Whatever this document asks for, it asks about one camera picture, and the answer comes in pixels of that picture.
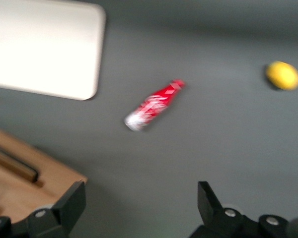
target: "black clamp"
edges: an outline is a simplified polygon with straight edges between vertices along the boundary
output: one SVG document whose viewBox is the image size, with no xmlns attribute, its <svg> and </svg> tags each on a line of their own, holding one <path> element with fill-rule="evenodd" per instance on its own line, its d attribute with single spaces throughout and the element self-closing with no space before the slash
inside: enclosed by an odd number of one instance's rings
<svg viewBox="0 0 298 238">
<path fill-rule="evenodd" d="M 255 222 L 232 208 L 223 208 L 208 182 L 199 182 L 198 208 L 204 225 L 190 238 L 298 238 L 298 219 L 263 215 Z"/>
<path fill-rule="evenodd" d="M 75 182 L 51 209 L 34 211 L 14 224 L 0 217 L 0 238 L 68 238 L 85 207 L 85 184 Z"/>
</svg>

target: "gray table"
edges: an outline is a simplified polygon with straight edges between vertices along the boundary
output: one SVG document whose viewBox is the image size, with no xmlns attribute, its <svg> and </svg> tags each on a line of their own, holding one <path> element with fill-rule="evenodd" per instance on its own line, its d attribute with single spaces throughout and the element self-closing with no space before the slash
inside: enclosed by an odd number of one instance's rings
<svg viewBox="0 0 298 238">
<path fill-rule="evenodd" d="M 197 182 L 251 219 L 298 217 L 298 0 L 99 0 L 107 11 L 99 89 L 80 102 L 0 89 L 0 128 L 89 177 L 71 236 L 185 238 Z M 173 78 L 187 87 L 145 132 L 124 117 Z"/>
</svg>

